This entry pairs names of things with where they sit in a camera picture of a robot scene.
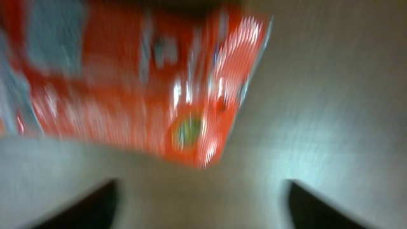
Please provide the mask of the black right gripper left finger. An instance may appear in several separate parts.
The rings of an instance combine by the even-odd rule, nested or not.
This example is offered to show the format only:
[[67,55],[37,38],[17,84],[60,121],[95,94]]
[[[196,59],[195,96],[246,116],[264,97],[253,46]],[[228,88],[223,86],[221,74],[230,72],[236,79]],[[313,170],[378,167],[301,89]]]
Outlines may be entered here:
[[71,205],[29,227],[33,229],[109,229],[114,224],[120,204],[120,181],[110,179]]

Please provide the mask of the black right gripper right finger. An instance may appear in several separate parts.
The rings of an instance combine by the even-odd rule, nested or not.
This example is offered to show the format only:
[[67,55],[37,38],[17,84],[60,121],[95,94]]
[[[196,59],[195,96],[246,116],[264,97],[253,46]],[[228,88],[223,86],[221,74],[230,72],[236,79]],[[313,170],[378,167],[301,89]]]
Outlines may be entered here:
[[365,222],[358,221],[335,209],[306,189],[295,179],[286,181],[285,204],[294,228],[300,229],[368,229]]

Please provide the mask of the red candy bag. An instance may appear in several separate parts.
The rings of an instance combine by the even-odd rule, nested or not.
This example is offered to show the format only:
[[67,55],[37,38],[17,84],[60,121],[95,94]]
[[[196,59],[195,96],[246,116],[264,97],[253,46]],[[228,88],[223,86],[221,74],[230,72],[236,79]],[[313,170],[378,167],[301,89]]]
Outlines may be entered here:
[[272,18],[121,1],[1,2],[1,134],[111,144],[205,168],[222,155]]

